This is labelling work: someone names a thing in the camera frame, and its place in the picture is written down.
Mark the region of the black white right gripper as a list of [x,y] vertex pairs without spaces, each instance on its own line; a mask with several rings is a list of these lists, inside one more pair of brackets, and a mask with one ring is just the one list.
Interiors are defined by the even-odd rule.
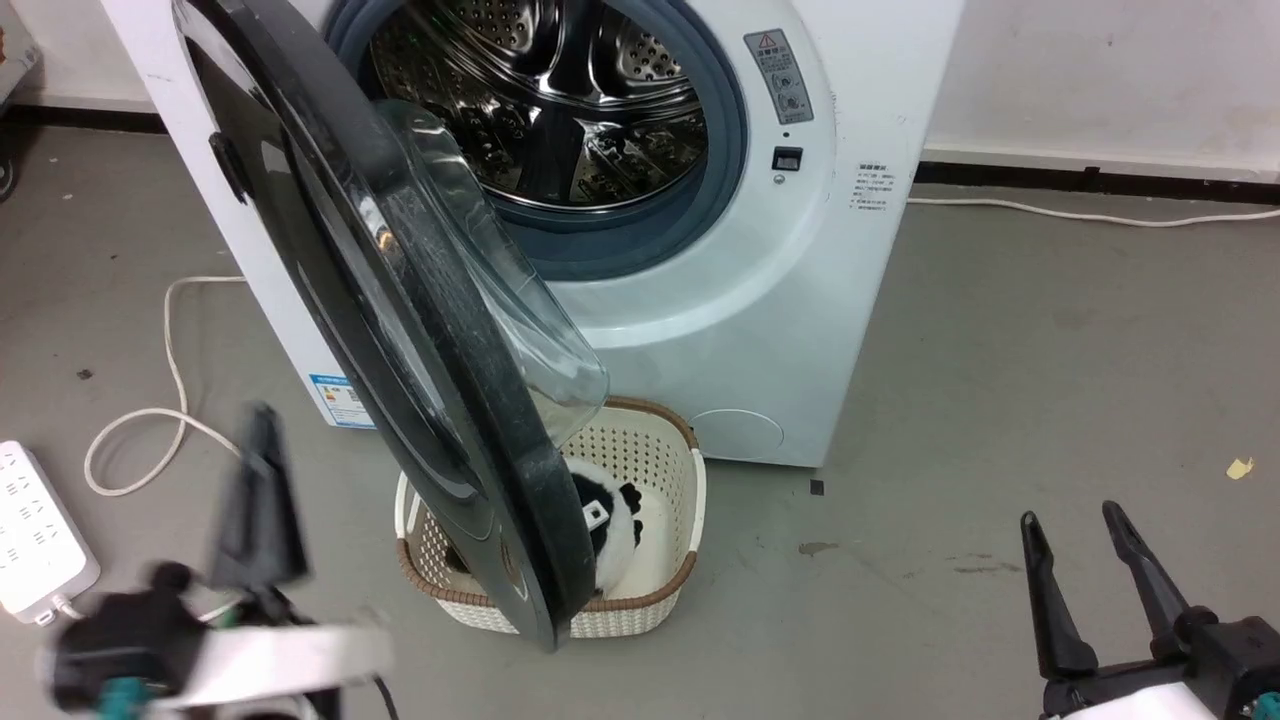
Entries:
[[1053,574],[1053,552],[1033,511],[1020,519],[1039,675],[1042,719],[1275,719],[1277,630],[1262,618],[1224,623],[1189,603],[1119,502],[1103,502],[1117,557],[1129,568],[1153,656],[1098,669]]

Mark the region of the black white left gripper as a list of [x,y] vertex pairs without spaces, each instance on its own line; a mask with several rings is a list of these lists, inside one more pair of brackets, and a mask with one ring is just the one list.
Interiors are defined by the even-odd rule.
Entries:
[[219,620],[191,610],[193,574],[157,565],[140,591],[104,594],[56,634],[45,687],[92,719],[339,719],[348,685],[383,683],[388,629],[319,624],[279,588],[308,578],[275,410],[252,406],[215,525],[207,584],[236,591]]

